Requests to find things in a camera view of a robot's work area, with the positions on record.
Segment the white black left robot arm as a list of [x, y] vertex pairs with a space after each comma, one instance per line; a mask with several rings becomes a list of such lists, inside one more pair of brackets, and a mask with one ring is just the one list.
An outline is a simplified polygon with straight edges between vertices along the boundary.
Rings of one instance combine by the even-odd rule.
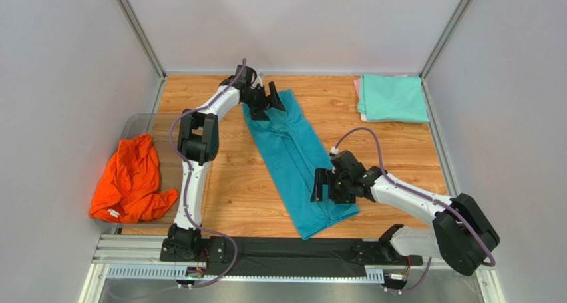
[[238, 65], [234, 75], [224, 79], [210, 99], [184, 110], [170, 126], [171, 133], [178, 130], [178, 136], [169, 139], [182, 160], [183, 176], [178, 211], [162, 243], [161, 261], [204, 259], [202, 201], [208, 172], [220, 148], [220, 121], [241, 103], [255, 121], [268, 121], [268, 110], [286, 110], [275, 83], [264, 83], [263, 79], [253, 68]]

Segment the teal blue t-shirt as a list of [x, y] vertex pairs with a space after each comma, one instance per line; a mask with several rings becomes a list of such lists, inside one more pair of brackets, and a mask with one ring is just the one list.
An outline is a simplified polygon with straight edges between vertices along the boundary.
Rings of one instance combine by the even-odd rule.
[[295, 229], [303, 240], [359, 214], [356, 204], [312, 202], [315, 170], [330, 169], [330, 157], [292, 90], [279, 93], [284, 111], [270, 108], [266, 121], [252, 119], [242, 105], [244, 119]]

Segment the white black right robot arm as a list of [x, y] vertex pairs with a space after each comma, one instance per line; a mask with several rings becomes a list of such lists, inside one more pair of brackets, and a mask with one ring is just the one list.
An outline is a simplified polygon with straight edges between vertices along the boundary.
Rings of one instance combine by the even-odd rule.
[[500, 236], [473, 197], [427, 192], [381, 167], [365, 168], [349, 151], [333, 154], [331, 163], [331, 168], [314, 171], [312, 202], [330, 200], [348, 205], [365, 198], [392, 206], [427, 225], [393, 225], [379, 239], [389, 256], [438, 258], [464, 276], [482, 265], [495, 265], [492, 251], [500, 244]]

